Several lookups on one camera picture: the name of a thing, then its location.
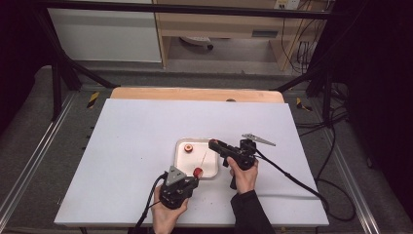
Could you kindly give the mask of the light wooden desk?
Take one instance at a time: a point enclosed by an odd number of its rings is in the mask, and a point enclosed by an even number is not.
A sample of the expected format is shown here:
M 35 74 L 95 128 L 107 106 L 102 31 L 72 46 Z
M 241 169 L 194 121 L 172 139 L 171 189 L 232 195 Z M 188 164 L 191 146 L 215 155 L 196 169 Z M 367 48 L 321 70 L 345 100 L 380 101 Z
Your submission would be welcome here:
M 276 0 L 152 0 L 155 4 L 275 8 Z M 333 0 L 300 0 L 298 11 L 329 12 Z M 324 22 L 317 19 L 280 19 L 217 15 L 157 13 L 155 15 L 163 64 L 168 63 L 173 37 L 257 38 L 270 42 L 281 71 L 290 67 L 300 41 L 317 41 Z

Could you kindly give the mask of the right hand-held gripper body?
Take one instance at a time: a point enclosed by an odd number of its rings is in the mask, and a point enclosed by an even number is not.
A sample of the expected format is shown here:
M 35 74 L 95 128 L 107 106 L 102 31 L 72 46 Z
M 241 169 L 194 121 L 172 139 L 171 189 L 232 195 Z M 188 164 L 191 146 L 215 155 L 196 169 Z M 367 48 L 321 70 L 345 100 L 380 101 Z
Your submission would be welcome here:
M 257 136 L 244 135 L 244 139 L 240 140 L 240 146 L 239 147 L 233 146 L 234 150 L 231 151 L 232 155 L 230 157 L 233 158 L 237 162 L 238 166 L 244 171 L 250 169 L 252 165 L 254 164 L 254 161 L 256 160 L 255 154 L 258 154 L 258 156 L 264 161 L 271 163 L 271 160 L 269 160 L 259 150 L 256 149 L 256 143 L 255 143 L 256 140 L 257 140 Z M 226 159 L 223 158 L 224 159 L 223 166 L 230 168 L 227 162 L 227 158 Z M 232 178 L 230 187 L 232 189 L 237 190 L 236 182 L 234 178 Z

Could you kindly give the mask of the white square tray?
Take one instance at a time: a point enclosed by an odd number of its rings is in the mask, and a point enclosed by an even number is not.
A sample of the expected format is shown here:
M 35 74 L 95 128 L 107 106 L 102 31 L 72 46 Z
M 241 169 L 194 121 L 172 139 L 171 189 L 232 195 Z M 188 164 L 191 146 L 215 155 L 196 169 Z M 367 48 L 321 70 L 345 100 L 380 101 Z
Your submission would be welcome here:
M 182 138 L 175 146 L 174 166 L 186 175 L 196 168 L 203 169 L 203 179 L 212 179 L 218 174 L 218 154 L 208 147 L 208 138 Z M 193 151 L 186 153 L 185 144 L 192 144 Z

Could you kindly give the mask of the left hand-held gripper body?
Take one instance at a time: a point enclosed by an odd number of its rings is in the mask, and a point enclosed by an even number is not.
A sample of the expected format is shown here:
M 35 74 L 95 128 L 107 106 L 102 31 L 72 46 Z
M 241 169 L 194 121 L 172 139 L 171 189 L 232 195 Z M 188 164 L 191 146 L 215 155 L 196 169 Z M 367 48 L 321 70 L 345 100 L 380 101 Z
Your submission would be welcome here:
M 190 180 L 189 176 L 177 167 L 170 166 L 161 186 L 160 201 L 171 210 L 178 209 L 185 199 L 192 197 L 193 190 L 197 187 L 195 180 Z

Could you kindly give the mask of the white board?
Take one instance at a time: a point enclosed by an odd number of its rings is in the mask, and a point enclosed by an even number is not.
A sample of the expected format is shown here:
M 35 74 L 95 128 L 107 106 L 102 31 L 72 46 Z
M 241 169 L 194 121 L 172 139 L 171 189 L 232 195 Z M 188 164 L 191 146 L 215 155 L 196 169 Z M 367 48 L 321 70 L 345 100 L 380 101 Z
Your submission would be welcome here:
M 108 99 L 55 222 L 70 227 L 128 227 L 137 223 L 155 179 L 174 161 L 182 138 L 238 144 L 264 138 L 258 149 L 256 192 L 275 226 L 328 222 L 285 103 Z

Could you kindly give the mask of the wooden table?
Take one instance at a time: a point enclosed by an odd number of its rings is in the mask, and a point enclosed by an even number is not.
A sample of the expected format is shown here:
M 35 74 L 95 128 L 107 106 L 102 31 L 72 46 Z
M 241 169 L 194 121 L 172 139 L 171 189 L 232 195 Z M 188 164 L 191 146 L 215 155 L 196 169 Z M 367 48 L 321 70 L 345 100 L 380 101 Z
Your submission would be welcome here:
M 280 92 L 233 89 L 118 87 L 112 91 L 110 97 L 116 99 L 284 103 Z

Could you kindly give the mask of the white wall socket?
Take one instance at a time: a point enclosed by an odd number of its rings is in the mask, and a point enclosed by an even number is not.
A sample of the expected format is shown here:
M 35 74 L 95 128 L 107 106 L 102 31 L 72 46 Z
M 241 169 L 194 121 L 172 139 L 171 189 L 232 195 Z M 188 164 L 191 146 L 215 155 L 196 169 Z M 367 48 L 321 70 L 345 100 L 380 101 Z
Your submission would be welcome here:
M 296 10 L 300 0 L 276 0 L 275 8 L 281 10 Z

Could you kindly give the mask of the white cabinet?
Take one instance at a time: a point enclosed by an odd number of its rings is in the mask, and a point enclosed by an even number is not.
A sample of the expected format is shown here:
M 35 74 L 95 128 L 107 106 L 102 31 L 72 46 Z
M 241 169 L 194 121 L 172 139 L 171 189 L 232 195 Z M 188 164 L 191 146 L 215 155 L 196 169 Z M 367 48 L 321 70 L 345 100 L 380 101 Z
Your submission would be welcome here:
M 49 9 L 58 40 L 76 60 L 160 62 L 150 13 Z

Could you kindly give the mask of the black metal frame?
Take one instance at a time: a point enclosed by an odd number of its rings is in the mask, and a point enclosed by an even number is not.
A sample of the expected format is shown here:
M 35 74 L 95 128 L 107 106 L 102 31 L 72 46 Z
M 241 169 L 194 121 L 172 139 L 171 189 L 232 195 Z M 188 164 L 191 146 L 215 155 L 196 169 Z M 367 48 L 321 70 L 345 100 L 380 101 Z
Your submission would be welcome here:
M 62 78 L 66 82 L 70 90 L 79 90 L 81 88 L 81 82 L 75 71 L 81 72 L 105 88 L 114 89 L 117 88 L 117 85 L 106 81 L 89 71 L 86 67 L 78 64 L 65 53 L 59 40 L 57 39 L 55 31 L 52 29 L 52 25 L 45 20 L 44 12 L 49 8 L 106 12 L 168 13 L 312 20 L 331 20 L 339 19 L 344 16 L 343 13 L 309 12 L 297 10 L 264 10 L 255 8 L 97 1 L 33 0 L 30 3 L 32 15 L 36 18 L 43 30 L 43 33 L 47 36 L 48 42 L 52 46 L 52 51 L 55 56 L 55 62 L 53 63 L 53 88 L 55 98 L 53 119 L 55 119 L 61 111 L 61 107 L 59 106 L 61 104 L 61 100 L 58 97 L 60 94 L 59 78 Z

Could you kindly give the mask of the grey chair base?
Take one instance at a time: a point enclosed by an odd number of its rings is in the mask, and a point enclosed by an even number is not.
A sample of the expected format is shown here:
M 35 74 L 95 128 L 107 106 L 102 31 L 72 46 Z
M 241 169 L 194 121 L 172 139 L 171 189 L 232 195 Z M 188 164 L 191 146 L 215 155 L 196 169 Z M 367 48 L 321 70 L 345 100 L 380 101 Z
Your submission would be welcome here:
M 206 47 L 208 50 L 213 49 L 213 45 L 208 37 L 181 37 L 181 40 L 191 45 Z

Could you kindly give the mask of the person's left hand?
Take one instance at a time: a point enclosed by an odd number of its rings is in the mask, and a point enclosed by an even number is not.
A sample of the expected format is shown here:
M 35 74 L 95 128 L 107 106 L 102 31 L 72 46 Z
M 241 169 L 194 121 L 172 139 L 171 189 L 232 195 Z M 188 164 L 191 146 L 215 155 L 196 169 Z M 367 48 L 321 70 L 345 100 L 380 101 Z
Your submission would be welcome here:
M 182 205 L 175 210 L 165 207 L 160 201 L 161 187 L 157 186 L 154 191 L 152 213 L 152 228 L 155 234 L 171 234 L 179 217 L 187 211 L 188 199 L 185 199 Z

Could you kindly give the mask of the person's right hand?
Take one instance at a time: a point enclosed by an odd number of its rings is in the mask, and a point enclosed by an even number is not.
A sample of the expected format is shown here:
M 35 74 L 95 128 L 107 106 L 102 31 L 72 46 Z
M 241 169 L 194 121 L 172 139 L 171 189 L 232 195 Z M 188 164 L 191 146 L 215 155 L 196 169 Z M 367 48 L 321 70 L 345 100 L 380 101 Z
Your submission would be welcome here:
M 245 194 L 255 188 L 255 182 L 258 176 L 258 161 L 255 160 L 252 167 L 246 171 L 242 170 L 237 162 L 231 158 L 227 158 L 230 167 L 230 175 L 235 179 L 237 192 Z

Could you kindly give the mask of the aluminium rail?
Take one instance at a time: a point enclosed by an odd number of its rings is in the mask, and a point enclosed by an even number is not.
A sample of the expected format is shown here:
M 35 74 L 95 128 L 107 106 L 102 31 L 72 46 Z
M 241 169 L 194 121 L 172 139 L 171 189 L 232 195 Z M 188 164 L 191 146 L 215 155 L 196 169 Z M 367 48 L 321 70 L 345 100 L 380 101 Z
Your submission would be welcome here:
M 65 98 L 62 110 L 57 115 L 56 119 L 51 122 L 46 132 L 43 134 L 41 140 L 37 144 L 36 148 L 34 149 L 33 153 L 31 154 L 28 162 L 26 163 L 24 169 L 19 175 L 16 183 L 14 184 L 13 188 L 9 192 L 8 196 L 6 197 L 5 201 L 0 206 L 0 215 L 3 218 L 6 218 L 7 215 L 11 215 L 19 200 L 24 193 L 26 187 L 28 186 L 30 180 L 32 179 L 33 175 L 35 174 L 38 166 L 41 164 L 44 155 L 47 153 L 53 139 L 56 136 L 61 124 L 65 120 L 67 113 L 69 112 L 74 98 L 78 96 L 77 92 L 70 92 L 67 97 Z
M 335 141 L 334 132 L 332 129 L 324 129 L 325 138 L 332 147 L 332 157 L 335 161 L 337 170 L 343 180 L 345 188 L 352 199 L 357 212 L 358 220 L 365 234 L 380 234 L 380 228 L 370 211 L 368 204 L 361 192 L 360 187 L 353 175 L 348 163 L 344 158 L 344 154 Z

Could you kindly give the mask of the black curtain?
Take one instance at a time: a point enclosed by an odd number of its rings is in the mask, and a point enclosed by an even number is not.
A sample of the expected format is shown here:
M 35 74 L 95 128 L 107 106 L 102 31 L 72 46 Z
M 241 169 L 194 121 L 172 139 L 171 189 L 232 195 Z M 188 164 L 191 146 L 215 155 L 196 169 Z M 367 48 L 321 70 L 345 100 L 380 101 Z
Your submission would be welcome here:
M 413 0 L 367 0 L 345 42 L 351 117 L 413 220 Z
M 29 3 L 0 0 L 0 135 L 26 101 L 36 72 L 53 61 Z

